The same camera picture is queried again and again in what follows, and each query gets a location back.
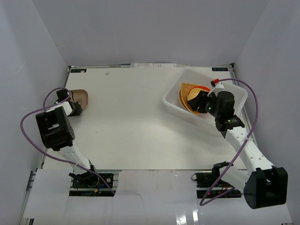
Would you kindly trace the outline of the yellow square plate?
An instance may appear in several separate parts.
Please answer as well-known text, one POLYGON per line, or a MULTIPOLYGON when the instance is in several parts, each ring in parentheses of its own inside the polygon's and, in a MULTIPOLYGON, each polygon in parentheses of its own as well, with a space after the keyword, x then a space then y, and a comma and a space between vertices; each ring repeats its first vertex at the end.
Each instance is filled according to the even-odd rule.
POLYGON ((189 101, 189 100, 192 100, 195 97, 197 97, 198 94, 200 93, 200 91, 203 91, 203 90, 198 89, 198 88, 195 88, 195 89, 192 88, 187 95, 187 100, 189 101))

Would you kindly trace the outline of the brown square plate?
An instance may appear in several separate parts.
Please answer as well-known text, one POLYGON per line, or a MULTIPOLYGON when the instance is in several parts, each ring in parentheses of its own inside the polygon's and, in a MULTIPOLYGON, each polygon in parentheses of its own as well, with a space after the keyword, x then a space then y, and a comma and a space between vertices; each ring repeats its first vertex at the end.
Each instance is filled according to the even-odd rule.
POLYGON ((85 110, 88 106, 89 95, 86 90, 78 89, 71 90, 71 102, 76 103, 81 106, 82 110, 85 110))

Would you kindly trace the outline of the orange woven fan-shaped plate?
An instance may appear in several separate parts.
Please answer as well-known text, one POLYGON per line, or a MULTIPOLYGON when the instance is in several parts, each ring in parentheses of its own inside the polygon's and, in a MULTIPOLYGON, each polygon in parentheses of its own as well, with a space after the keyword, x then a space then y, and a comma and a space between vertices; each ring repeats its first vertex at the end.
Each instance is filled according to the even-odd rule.
POLYGON ((187 111, 189 111, 190 113, 194 114, 194 115, 201 115, 201 113, 197 112, 197 111, 193 111, 190 106, 188 105, 188 94, 190 93, 190 91, 193 88, 200 88, 201 90, 204 90, 203 88, 200 87, 200 85, 198 84, 194 84, 194 83, 185 83, 183 82, 181 84, 181 88, 178 94, 178 98, 180 101, 181 106, 186 109, 187 111))

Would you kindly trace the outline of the white plastic bin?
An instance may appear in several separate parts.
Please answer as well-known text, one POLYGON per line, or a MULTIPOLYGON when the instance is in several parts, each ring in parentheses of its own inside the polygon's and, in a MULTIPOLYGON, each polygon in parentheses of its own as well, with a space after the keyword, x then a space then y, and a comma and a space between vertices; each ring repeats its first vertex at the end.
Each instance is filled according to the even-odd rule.
POLYGON ((169 113, 193 124, 223 131, 244 126, 240 116, 248 97, 244 88, 223 81, 223 68, 211 68, 214 75, 185 67, 163 97, 169 113))

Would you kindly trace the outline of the red round plate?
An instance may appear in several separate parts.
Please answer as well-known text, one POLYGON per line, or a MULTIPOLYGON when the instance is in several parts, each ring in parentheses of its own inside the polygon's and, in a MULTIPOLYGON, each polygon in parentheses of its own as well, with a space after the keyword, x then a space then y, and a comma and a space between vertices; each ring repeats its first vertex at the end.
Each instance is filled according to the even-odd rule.
POLYGON ((210 91, 210 89, 208 88, 208 87, 205 87, 205 86, 194 86, 193 87, 193 89, 195 89, 195 88, 198 88, 198 89, 201 89, 201 90, 204 90, 204 91, 207 91, 207 92, 209 92, 210 91))

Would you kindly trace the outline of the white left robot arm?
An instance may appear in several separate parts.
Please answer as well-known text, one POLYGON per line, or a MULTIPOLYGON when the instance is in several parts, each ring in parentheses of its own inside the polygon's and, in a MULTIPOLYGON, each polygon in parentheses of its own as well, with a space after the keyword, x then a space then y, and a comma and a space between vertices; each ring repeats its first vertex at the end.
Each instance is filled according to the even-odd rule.
POLYGON ((71 165, 73 171, 69 174, 75 181, 88 187, 94 187, 99 182, 99 175, 94 165, 73 143, 75 133, 69 117, 80 116, 87 106, 87 92, 80 90, 83 97, 75 98, 75 91, 56 88, 57 101, 55 105, 36 115, 37 126, 44 146, 60 154, 59 161, 71 165))

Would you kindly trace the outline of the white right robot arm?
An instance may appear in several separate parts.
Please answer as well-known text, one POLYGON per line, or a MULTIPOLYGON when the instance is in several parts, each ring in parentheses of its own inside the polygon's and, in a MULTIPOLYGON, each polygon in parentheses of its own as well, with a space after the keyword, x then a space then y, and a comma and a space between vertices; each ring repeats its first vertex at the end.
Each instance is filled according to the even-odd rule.
POLYGON ((247 169, 247 173, 243 173, 232 163, 217 166, 212 183, 217 187, 229 183, 243 194, 252 209, 285 204, 287 171, 275 167, 248 137, 244 123, 234 113, 234 103, 234 95, 228 91, 215 94, 196 88, 187 95, 187 104, 192 111, 214 117, 217 130, 237 151, 236 156, 247 169))

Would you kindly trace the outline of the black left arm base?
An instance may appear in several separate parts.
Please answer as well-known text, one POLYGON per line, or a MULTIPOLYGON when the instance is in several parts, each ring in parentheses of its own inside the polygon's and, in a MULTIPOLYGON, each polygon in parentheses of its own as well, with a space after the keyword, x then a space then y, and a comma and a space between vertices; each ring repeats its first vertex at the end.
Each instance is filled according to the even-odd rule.
POLYGON ((100 179, 91 184, 82 184, 75 179, 72 179, 69 196, 81 197, 113 197, 116 192, 117 181, 113 173, 99 174, 107 183, 107 185, 100 179))

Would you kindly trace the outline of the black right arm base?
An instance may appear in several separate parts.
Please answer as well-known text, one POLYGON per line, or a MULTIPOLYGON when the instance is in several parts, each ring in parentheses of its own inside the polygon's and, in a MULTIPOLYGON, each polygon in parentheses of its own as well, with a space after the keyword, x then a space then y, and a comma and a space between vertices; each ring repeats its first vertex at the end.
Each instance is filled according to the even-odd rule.
MULTIPOLYGON (((191 176, 191 180, 196 183, 196 193, 197 198, 202 199, 206 193, 206 191, 211 187, 214 183, 214 176, 211 172, 197 172, 191 176)), ((219 181, 218 184, 208 193, 207 198, 211 199, 217 195, 222 194, 223 192, 232 188, 232 185, 229 183, 219 181)), ((222 196, 221 198, 241 198, 242 193, 234 189, 230 193, 222 196)))

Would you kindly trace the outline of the dark left corner label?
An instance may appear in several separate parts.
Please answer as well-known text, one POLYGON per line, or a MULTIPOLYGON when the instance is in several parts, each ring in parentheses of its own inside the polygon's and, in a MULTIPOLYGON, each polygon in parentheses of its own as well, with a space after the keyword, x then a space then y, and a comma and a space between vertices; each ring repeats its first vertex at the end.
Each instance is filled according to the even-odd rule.
POLYGON ((70 73, 86 73, 87 69, 81 68, 81 69, 71 69, 70 73))

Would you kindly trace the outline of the dark corner label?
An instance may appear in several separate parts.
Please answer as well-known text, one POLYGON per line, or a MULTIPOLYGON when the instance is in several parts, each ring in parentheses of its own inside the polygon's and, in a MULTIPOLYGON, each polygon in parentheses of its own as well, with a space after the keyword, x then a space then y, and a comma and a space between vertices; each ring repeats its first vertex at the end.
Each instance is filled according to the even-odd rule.
POLYGON ((228 68, 227 67, 212 67, 211 68, 212 71, 218 71, 218 72, 225 72, 225 71, 228 71, 228 68))
POLYGON ((70 73, 86 73, 87 69, 81 68, 81 69, 71 69, 70 73))

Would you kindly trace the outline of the dark right corner label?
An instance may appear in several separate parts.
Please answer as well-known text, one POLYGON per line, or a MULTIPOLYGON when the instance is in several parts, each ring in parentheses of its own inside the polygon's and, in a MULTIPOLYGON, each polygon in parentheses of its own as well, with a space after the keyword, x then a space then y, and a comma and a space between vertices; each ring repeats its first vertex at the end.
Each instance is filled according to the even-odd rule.
POLYGON ((218 72, 225 72, 225 71, 228 71, 228 68, 227 67, 212 67, 211 68, 212 71, 218 71, 218 72))

